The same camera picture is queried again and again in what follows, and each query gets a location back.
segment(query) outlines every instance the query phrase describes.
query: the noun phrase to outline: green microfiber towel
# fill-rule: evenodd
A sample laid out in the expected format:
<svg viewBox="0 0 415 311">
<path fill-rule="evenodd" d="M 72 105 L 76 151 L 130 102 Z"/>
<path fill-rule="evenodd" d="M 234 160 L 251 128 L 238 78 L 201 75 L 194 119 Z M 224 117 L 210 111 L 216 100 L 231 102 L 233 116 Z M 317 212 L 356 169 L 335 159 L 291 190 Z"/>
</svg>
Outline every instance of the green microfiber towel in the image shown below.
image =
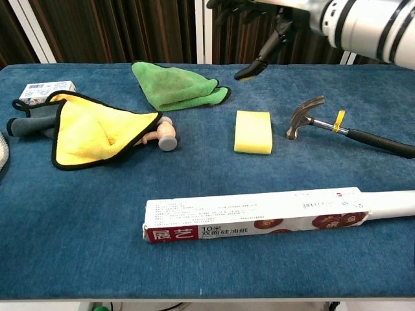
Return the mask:
<svg viewBox="0 0 415 311">
<path fill-rule="evenodd" d="M 147 100 L 158 111 L 220 104 L 231 94 L 230 88 L 217 87 L 218 80 L 192 71 L 145 62 L 134 63 L 131 68 Z"/>
</svg>

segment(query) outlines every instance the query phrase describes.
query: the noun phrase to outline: small white box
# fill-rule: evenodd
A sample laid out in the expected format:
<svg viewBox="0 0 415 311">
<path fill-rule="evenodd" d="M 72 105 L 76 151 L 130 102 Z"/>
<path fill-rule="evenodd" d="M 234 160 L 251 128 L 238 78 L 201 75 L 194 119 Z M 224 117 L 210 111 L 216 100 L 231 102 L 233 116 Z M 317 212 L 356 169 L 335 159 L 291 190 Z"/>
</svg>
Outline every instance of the small white box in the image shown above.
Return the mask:
<svg viewBox="0 0 415 311">
<path fill-rule="evenodd" d="M 76 91 L 72 81 L 46 82 L 27 84 L 19 99 L 28 105 L 45 102 L 46 98 L 55 91 Z"/>
<path fill-rule="evenodd" d="M 170 242 L 361 225 L 358 188 L 149 200 L 143 237 Z"/>
</svg>

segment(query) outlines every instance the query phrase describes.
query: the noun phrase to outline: yellow tag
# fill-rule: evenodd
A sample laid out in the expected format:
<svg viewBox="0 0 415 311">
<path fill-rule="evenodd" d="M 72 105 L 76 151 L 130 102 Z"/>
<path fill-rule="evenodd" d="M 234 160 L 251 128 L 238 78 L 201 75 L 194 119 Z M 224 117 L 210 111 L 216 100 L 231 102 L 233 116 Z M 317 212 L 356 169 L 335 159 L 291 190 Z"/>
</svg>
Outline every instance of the yellow tag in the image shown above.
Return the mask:
<svg viewBox="0 0 415 311">
<path fill-rule="evenodd" d="M 346 112 L 343 109 L 338 112 L 337 119 L 333 127 L 333 132 L 336 132 L 336 133 L 338 132 L 338 129 L 340 128 L 340 125 L 342 124 L 345 114 Z"/>
</svg>

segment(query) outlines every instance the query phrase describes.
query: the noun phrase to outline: claw hammer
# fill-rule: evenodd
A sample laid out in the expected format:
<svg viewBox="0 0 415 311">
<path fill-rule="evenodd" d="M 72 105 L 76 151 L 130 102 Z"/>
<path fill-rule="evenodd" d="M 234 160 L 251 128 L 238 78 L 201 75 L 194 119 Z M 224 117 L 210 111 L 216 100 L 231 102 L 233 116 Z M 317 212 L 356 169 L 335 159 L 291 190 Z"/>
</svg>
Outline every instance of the claw hammer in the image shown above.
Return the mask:
<svg viewBox="0 0 415 311">
<path fill-rule="evenodd" d="M 415 157 L 415 146 L 402 144 L 397 141 L 386 139 L 371 133 L 335 126 L 334 124 L 316 120 L 308 114 L 310 109 L 322 105 L 324 102 L 324 96 L 319 96 L 300 105 L 300 107 L 298 107 L 292 114 L 290 128 L 287 130 L 287 133 L 285 133 L 285 137 L 287 139 L 296 140 L 298 138 L 298 130 L 301 126 L 313 125 L 317 126 L 318 128 L 323 128 L 325 130 L 345 135 L 346 137 L 349 137 L 360 143 L 388 150 L 397 156 L 406 157 L 407 159 L 412 159 Z"/>
</svg>

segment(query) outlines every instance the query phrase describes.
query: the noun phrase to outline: brown curtain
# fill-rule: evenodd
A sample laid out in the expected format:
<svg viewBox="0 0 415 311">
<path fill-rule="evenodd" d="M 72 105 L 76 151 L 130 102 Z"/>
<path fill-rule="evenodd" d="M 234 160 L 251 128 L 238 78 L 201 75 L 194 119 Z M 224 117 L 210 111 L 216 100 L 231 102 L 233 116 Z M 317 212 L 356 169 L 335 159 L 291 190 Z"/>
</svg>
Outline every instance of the brown curtain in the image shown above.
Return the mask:
<svg viewBox="0 0 415 311">
<path fill-rule="evenodd" d="M 0 1 L 0 69 L 13 63 L 38 63 L 10 3 Z"/>
<path fill-rule="evenodd" d="M 193 0 L 30 0 L 57 62 L 196 63 Z"/>
<path fill-rule="evenodd" d="M 220 14 L 220 7 L 213 11 L 213 20 Z M 243 17 L 232 16 L 227 24 L 213 29 L 213 63 L 251 63 L 261 47 L 271 36 L 275 24 L 270 16 L 261 16 L 245 25 Z M 275 63 L 340 63 L 343 51 L 330 46 L 327 38 L 311 30 L 298 32 L 295 40 L 279 54 Z M 378 63 L 358 56 L 355 63 Z"/>
</svg>

